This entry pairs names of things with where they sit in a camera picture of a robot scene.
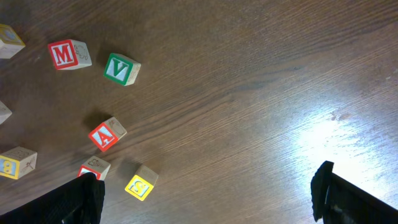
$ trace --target wood grain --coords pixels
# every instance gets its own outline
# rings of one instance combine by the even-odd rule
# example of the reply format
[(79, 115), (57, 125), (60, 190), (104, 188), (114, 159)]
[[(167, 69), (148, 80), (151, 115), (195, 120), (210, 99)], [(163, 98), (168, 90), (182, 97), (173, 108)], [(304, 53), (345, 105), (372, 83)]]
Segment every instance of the wood grain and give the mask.
[[(3, 0), (26, 48), (0, 60), (0, 152), (37, 170), (0, 178), (0, 213), (111, 163), (102, 223), (313, 223), (310, 181), (334, 173), (398, 208), (398, 1)], [(47, 44), (86, 42), (93, 66), (56, 71)], [(111, 52), (142, 64), (103, 76)], [(87, 135), (115, 116), (106, 153)], [(124, 187), (141, 163), (146, 201)]]

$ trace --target letter block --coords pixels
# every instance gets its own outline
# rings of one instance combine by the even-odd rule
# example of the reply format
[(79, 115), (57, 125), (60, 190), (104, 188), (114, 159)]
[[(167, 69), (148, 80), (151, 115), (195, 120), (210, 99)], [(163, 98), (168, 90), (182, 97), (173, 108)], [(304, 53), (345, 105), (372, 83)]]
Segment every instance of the letter block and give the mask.
[(115, 117), (112, 117), (101, 123), (88, 137), (104, 152), (126, 134), (127, 131), (120, 122)]
[(104, 76), (124, 86), (136, 81), (141, 64), (121, 54), (111, 53)]
[(77, 176), (79, 177), (85, 173), (92, 172), (97, 177), (97, 180), (104, 180), (106, 174), (108, 174), (109, 168), (111, 168), (110, 163), (96, 156), (92, 156), (83, 165), (81, 165)]
[(10, 59), (25, 47), (11, 26), (0, 24), (0, 58)]
[(9, 110), (7, 106), (0, 101), (0, 124), (5, 122), (5, 120), (7, 120), (7, 118), (11, 116), (11, 114), (11, 110)]
[(140, 201), (143, 201), (154, 188), (158, 177), (159, 175), (150, 168), (141, 165), (134, 177), (130, 180), (130, 183), (127, 184), (125, 191), (138, 198)]
[(0, 175), (20, 179), (36, 168), (37, 152), (15, 147), (0, 154)]
[(50, 55), (57, 70), (74, 70), (91, 65), (87, 45), (77, 40), (49, 44)]

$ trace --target wooden block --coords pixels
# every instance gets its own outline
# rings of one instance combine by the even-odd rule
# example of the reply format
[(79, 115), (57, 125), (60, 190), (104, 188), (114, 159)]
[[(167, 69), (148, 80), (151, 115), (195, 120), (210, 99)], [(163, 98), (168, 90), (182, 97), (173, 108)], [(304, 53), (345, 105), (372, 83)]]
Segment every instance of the wooden block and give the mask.
[(126, 134), (127, 131), (120, 122), (115, 117), (112, 117), (102, 122), (88, 135), (88, 137), (104, 152), (116, 144)]
[(11, 26), (0, 24), (0, 58), (10, 59), (25, 47)]
[(77, 40), (49, 44), (50, 55), (57, 70), (74, 70), (91, 65), (87, 45)]
[(104, 180), (106, 174), (108, 174), (109, 168), (111, 168), (110, 163), (93, 156), (81, 165), (77, 176), (79, 177), (85, 173), (92, 172), (97, 177), (97, 180)]
[(130, 183), (127, 184), (125, 191), (143, 201), (154, 188), (158, 177), (159, 175), (150, 168), (141, 165)]
[(118, 84), (127, 86), (136, 81), (141, 64), (121, 54), (111, 53), (104, 76)]
[(15, 147), (0, 154), (0, 175), (20, 179), (36, 168), (37, 152)]
[(0, 124), (3, 124), (3, 122), (5, 122), (5, 120), (11, 116), (11, 114), (11, 110), (9, 110), (7, 106), (0, 101)]

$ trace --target black object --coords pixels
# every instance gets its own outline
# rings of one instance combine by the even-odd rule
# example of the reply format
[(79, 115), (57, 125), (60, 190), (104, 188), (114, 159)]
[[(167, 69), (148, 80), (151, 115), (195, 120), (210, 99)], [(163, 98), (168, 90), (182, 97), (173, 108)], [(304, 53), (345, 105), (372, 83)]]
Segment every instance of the black object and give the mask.
[(325, 161), (311, 180), (313, 217), (317, 222), (398, 223), (398, 211), (332, 173), (332, 162)]
[(1, 215), (0, 224), (99, 224), (104, 196), (104, 182), (87, 173)]

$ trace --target red border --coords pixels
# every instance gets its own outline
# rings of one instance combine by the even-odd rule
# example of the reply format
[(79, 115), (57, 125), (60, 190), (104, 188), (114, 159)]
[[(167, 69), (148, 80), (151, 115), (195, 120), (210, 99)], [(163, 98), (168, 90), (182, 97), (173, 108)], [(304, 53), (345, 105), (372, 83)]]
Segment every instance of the red border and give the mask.
[(95, 174), (97, 175), (97, 180), (100, 180), (100, 178), (101, 178), (101, 173), (99, 173), (99, 172), (97, 172), (97, 171), (95, 171), (95, 170), (93, 170), (93, 169), (91, 169), (91, 168), (88, 168), (87, 166), (84, 166), (84, 165), (81, 165), (80, 170), (79, 170), (79, 173), (77, 173), (77, 177), (81, 176), (80, 173), (81, 173), (81, 170), (82, 170), (83, 168), (88, 169), (89, 171), (95, 173)]
[[(57, 62), (55, 61), (55, 56), (52, 53), (51, 47), (56, 46), (56, 45), (61, 45), (61, 44), (69, 44), (70, 49), (72, 50), (73, 60), (75, 62), (66, 64), (66, 65), (57, 65)], [(55, 66), (55, 68), (57, 70), (60, 70), (60, 69), (63, 69), (63, 68), (69, 68), (69, 67), (72, 67), (72, 66), (75, 66), (75, 65), (79, 64), (79, 62), (77, 60), (75, 49), (73, 48), (72, 40), (63, 40), (63, 41), (58, 41), (58, 42), (55, 42), (55, 43), (51, 43), (51, 44), (48, 44), (48, 47), (49, 47), (49, 51), (50, 51), (52, 62), (54, 63), (54, 66)]]
[[(100, 128), (105, 127), (115, 138), (115, 141), (111, 141), (107, 146), (102, 147), (101, 145), (98, 144), (98, 142), (93, 138), (93, 134), (97, 132)], [(88, 137), (93, 141), (93, 143), (101, 150), (101, 151), (107, 151), (111, 146), (113, 146), (117, 141), (119, 140), (118, 137), (108, 128), (108, 126), (105, 123), (101, 123), (96, 129), (94, 129), (92, 132), (89, 133)]]

